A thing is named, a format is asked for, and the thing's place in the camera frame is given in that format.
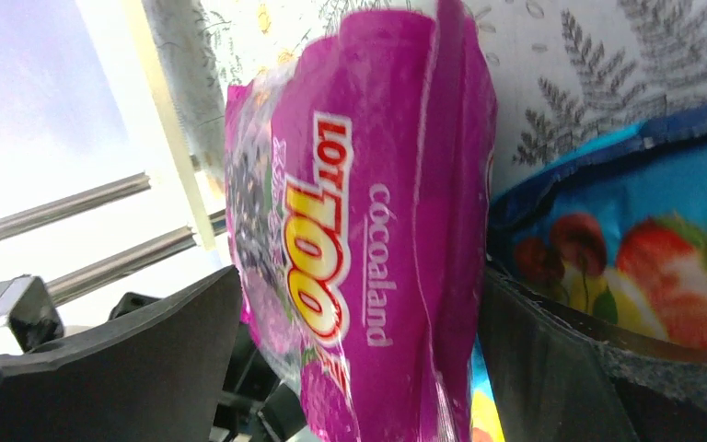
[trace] black plastic part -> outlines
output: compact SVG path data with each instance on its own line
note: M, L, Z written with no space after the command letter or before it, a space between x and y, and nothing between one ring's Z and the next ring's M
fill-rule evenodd
M213 425L230 435L249 433L258 420L256 413L279 383L250 338L249 326L240 324Z
M237 439L237 436L239 435L236 433L229 433L226 437L224 437L223 442L234 442L235 439Z
M149 306L160 300L158 297L146 297L137 293L129 292L121 298L121 301L110 312L110 320L117 319L123 315L127 315L142 307Z
M272 430L277 440L274 441L268 433L264 431L260 436L254 431L250 442L283 442L299 431L307 424L305 414L302 412L302 405L299 398L288 388L286 384L281 384L275 392L267 398L259 413L259 427L266 430L267 425Z
M479 336L508 442L707 441L707 352L625 331L494 271Z
M206 441L240 302L229 267L38 353L0 355L0 441Z
M42 280L23 275L0 282L0 322L7 317L8 328L26 353L64 337L64 324Z

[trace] fruit illustration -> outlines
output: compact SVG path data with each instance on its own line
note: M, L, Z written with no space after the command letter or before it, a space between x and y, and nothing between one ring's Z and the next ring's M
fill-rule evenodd
M643 292L670 341L707 348L706 231L678 215L646 219L625 235L616 267Z
M606 268L606 242L600 224L589 214L570 214L551 226L550 243L582 273L600 276Z
M489 433L480 428L473 428L473 442L494 442Z
M568 288L568 306L592 315L597 297L608 289L608 281L603 275L590 276L581 272L574 264L563 262L566 265L562 284Z
M603 276L608 281L608 290L616 304L616 324L631 332L667 341L666 328L660 322L643 291L626 274L617 269L606 269Z
M531 283L549 285L565 274L560 255L538 237L527 237L514 248L516 268Z

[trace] blue snack bag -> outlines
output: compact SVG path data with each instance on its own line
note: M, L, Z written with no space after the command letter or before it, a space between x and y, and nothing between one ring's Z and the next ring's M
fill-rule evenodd
M470 359L472 372L470 392L472 395L472 442L505 442L500 416L494 404L492 383L483 362L481 342L476 339Z
M498 197L489 229L539 293L707 349L707 107L582 146Z

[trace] cherry illustration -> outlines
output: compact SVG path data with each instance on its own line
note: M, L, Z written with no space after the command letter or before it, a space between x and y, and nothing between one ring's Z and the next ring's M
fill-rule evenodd
M565 275L560 255L538 237L522 239L514 248L516 268L531 283L547 285Z
M587 276L599 277L606 270L606 241L600 224L590 214L576 213L561 216L551 226L551 245L562 258L581 271L586 296L585 313L589 312Z

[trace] black plastic panel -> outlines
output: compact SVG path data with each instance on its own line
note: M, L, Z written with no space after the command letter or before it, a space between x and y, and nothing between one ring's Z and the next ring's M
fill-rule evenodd
M707 442L707 352L486 279L479 336L508 442Z
M34 354L0 356L0 441L206 442L240 302L229 267Z

